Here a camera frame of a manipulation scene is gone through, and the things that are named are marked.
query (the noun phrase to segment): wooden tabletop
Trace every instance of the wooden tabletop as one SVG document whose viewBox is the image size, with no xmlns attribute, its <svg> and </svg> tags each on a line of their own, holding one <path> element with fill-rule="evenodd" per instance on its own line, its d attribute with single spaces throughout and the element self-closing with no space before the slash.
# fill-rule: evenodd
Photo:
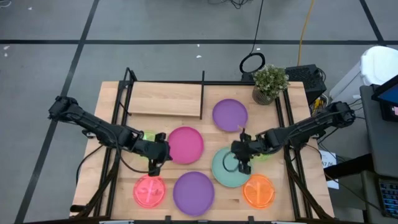
<svg viewBox="0 0 398 224">
<path fill-rule="evenodd" d="M 103 82 L 99 93 L 95 115 L 110 122 L 113 106 L 116 98 L 118 82 Z M 171 215 L 172 220 L 247 220 L 248 216 L 254 216 L 257 221 L 292 221 L 294 213 L 290 197 L 287 171 L 280 151 L 272 155 L 268 160 L 254 161 L 253 171 L 257 174 L 267 176 L 275 187 L 274 203 L 266 209 L 256 210 L 250 207 L 243 199 L 241 187 L 227 188 L 217 182 L 211 173 L 211 160 L 217 150 L 230 146 L 232 141 L 239 139 L 239 133 L 226 133 L 218 129 L 212 120 L 212 109 L 214 105 L 225 98 L 233 98 L 240 101 L 248 110 L 249 119 L 246 132 L 252 136 L 270 128 L 279 127 L 275 103 L 261 106 L 255 103 L 251 97 L 253 86 L 205 86 L 203 99 L 203 119 L 194 117 L 160 116 L 133 114 L 128 117 L 127 125 L 143 131 L 165 132 L 169 134 L 177 127 L 190 126 L 201 132 L 205 142 L 205 150 L 201 158 L 190 165 L 174 164 L 166 162 L 160 176 L 164 179 L 167 191 L 164 201 L 153 209 L 140 207 L 132 197 L 132 189 L 142 174 L 130 171 L 122 164 L 119 167 L 118 182 L 114 197 L 112 219 L 131 220 L 164 220 L 166 215 Z M 300 82 L 291 82 L 289 86 L 290 104 L 293 111 L 294 121 L 301 121 L 310 116 L 304 87 Z M 285 125 L 287 126 L 287 115 L 283 97 L 281 99 L 284 111 Z M 308 145 L 317 148 L 317 142 L 310 140 Z M 96 139 L 89 139 L 85 154 L 89 154 L 98 147 Z M 76 187 L 73 204 L 84 205 L 98 188 L 105 150 L 99 151 L 91 156 L 82 166 L 79 183 Z M 307 187 L 317 202 L 331 216 L 329 191 L 319 153 L 311 147 L 301 150 L 303 168 L 307 180 Z M 123 158 L 131 166 L 139 170 L 147 170 L 147 159 L 136 154 L 123 152 Z M 207 175 L 215 187 L 215 201 L 211 209 L 199 217 L 190 217 L 182 213 L 174 204 L 172 190 L 177 179 L 186 172 L 199 171 Z M 300 213 L 305 217 L 302 203 L 302 194 L 297 187 Z M 104 214 L 108 199 L 108 191 L 104 193 L 101 214 Z"/>
</svg>

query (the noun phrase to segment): keyboard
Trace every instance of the keyboard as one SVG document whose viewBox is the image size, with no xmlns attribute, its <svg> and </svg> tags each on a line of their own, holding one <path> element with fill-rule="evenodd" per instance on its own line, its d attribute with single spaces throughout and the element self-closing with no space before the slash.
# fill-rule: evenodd
<svg viewBox="0 0 398 224">
<path fill-rule="evenodd" d="M 398 180 L 379 179 L 378 184 L 383 215 L 398 218 Z"/>
</svg>

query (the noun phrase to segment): potted plant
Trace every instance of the potted plant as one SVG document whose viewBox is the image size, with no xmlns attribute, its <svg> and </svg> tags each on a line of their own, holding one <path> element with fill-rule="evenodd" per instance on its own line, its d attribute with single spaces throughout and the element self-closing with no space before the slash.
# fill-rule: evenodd
<svg viewBox="0 0 398 224">
<path fill-rule="evenodd" d="M 285 68 L 266 65 L 254 75 L 255 82 L 252 97 L 260 105 L 268 105 L 279 96 L 279 92 L 286 90 L 289 85 L 289 76 Z"/>
</svg>

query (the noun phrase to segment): plant pot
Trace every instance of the plant pot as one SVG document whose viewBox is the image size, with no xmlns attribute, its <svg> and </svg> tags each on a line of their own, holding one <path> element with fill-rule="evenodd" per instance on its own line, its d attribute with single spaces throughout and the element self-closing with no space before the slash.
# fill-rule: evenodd
<svg viewBox="0 0 398 224">
<path fill-rule="evenodd" d="M 274 101 L 274 99 L 268 97 L 258 90 L 256 86 L 253 88 L 253 93 L 251 96 L 253 97 L 254 101 L 260 105 L 269 105 Z"/>
</svg>

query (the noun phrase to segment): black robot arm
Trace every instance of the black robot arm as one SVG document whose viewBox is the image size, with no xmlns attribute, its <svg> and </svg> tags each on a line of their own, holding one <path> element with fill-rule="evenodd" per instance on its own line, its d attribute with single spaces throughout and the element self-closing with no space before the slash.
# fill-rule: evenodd
<svg viewBox="0 0 398 224">
<path fill-rule="evenodd" d="M 252 141 L 251 136 L 243 132 L 240 141 L 233 141 L 231 152 L 239 161 L 238 169 L 244 174 L 251 173 L 248 165 L 253 156 L 260 154 L 273 154 L 290 142 L 294 148 L 303 147 L 310 136 L 318 134 L 331 126 L 343 128 L 351 125 L 355 120 L 355 113 L 347 103 L 336 102 L 327 106 L 316 116 L 307 118 L 286 128 L 272 128 L 256 135 Z"/>
<path fill-rule="evenodd" d="M 142 137 L 143 131 L 128 126 L 109 124 L 83 110 L 77 100 L 67 96 L 58 96 L 49 109 L 49 119 L 61 122 L 73 122 L 87 131 L 94 133 L 100 144 L 116 149 L 133 152 L 149 159 L 149 175 L 157 176 L 160 173 L 157 165 L 172 160 L 170 146 L 165 141 L 166 134 L 159 133 L 155 141 L 146 141 Z"/>
</svg>

